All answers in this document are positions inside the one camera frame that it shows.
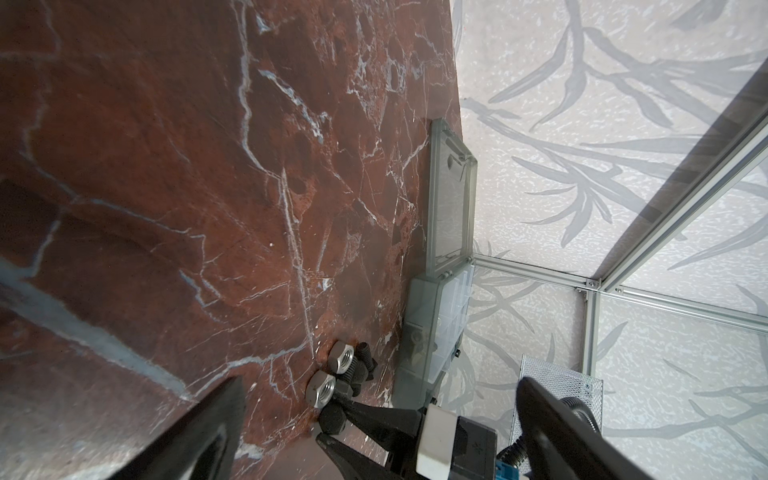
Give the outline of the grey compartment organizer box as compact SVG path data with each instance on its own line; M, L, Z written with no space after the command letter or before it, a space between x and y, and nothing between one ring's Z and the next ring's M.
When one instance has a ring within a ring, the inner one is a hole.
M425 271L409 284L392 390L396 408L420 409L437 397L468 323L477 166L448 122L433 120Z

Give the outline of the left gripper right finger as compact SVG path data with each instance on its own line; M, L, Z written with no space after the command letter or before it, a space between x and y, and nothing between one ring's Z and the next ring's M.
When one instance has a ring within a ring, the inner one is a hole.
M532 479L649 477L536 380L520 380L516 406Z

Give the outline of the black hex bolt top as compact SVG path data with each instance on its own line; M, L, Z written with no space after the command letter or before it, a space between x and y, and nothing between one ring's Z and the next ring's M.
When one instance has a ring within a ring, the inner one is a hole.
M371 380L378 367L378 362L373 358L370 345L367 342L359 343L355 348L355 354L365 366L368 372L368 379Z

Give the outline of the black hex bolt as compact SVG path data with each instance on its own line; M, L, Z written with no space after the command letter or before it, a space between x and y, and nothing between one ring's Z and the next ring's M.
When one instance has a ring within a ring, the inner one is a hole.
M368 372L368 379L371 380L378 367L378 362L373 358L370 345L367 342L359 343L355 348L355 354L365 366Z
M369 371L366 365L357 358L353 358L348 369L341 375L341 380L351 387L352 397L357 397L368 376Z
M318 424L326 435L338 436L343 433L347 425L344 406L338 402L326 405L318 416Z

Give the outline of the silver hex nut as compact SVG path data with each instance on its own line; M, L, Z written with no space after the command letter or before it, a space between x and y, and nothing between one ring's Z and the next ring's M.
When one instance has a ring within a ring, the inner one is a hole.
M336 341L327 358L329 370L336 375L345 374L352 366L354 356L355 350L350 344Z
M314 409L324 408L333 398L336 387L336 377L325 371L316 371L309 380L305 398Z

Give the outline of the silver hex nut left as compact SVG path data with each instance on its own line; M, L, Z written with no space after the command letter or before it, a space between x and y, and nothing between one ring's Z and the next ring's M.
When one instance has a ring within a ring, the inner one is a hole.
M325 371L316 371L309 380L305 398L314 409L324 408L333 398L336 387L336 377Z

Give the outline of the silver hex nut top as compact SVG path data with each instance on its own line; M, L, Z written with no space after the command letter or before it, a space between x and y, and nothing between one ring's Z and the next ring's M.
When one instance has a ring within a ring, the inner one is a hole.
M350 344L336 341L327 358L329 370L336 375L345 374L352 366L354 356L355 350Z

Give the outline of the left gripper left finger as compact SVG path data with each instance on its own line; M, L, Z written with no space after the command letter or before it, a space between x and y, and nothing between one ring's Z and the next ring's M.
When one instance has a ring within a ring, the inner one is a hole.
M228 479L244 425L242 378L231 376L136 455L113 479Z

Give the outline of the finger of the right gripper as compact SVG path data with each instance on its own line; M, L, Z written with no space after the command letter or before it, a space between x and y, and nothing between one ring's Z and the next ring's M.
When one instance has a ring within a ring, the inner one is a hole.
M341 406L347 418L372 438L415 438L425 418L422 410L375 407L352 400Z
M320 433L316 443L346 480L396 479L396 474L336 438Z

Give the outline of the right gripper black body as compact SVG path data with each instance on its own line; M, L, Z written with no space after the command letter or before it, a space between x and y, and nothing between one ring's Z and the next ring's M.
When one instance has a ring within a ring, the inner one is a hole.
M416 472L424 419L400 419L384 423L383 448L387 452L384 479L424 479Z

